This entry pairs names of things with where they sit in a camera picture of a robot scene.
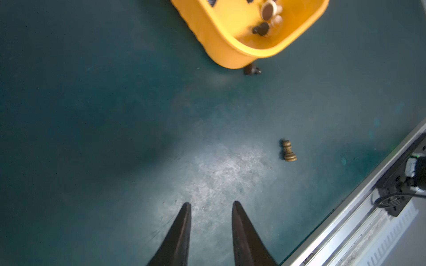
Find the teal floor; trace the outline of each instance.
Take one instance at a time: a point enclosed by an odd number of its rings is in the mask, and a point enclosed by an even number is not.
[[[168,0],[2,3],[0,262],[145,265],[188,201],[188,264],[230,266],[234,200],[281,262],[426,117],[418,0],[331,0],[256,64]]]

